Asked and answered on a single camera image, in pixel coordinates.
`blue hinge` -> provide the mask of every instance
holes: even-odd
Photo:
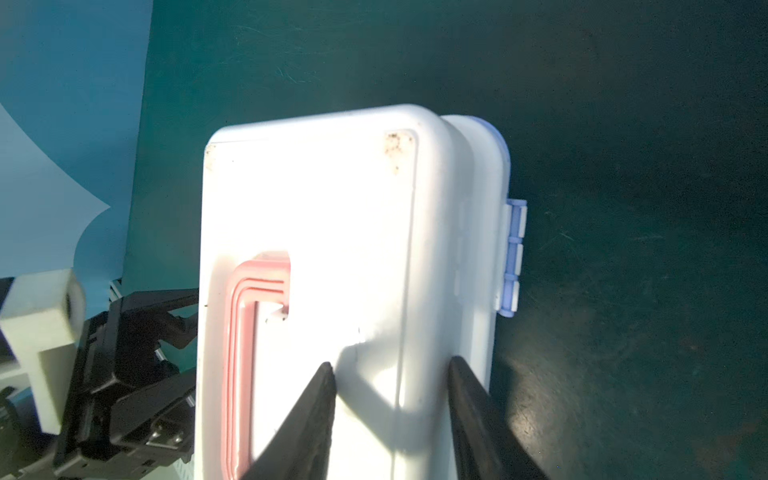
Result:
[[[507,245],[507,263],[504,269],[504,286],[502,287],[501,307],[498,313],[511,318],[518,310],[520,297],[520,269],[523,264],[523,237],[525,237],[525,221],[528,218],[528,202],[525,200],[507,200],[511,205],[511,221]]]

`pink handle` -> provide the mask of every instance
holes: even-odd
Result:
[[[227,281],[224,311],[224,383],[221,465],[224,480],[239,480],[250,466],[253,346],[259,302],[282,303],[288,313],[290,258],[260,253],[240,264]]]

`green table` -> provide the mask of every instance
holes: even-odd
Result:
[[[197,285],[219,127],[473,114],[530,203],[491,390],[533,458],[553,479],[768,478],[765,8],[195,4],[154,5],[127,291]]]

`white plastic box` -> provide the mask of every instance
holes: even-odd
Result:
[[[488,387],[508,181],[493,127],[413,105],[219,130],[204,159],[196,480],[237,480],[325,361],[339,390],[329,479],[454,478],[446,367],[462,355]],[[272,293],[238,293],[249,268]]]

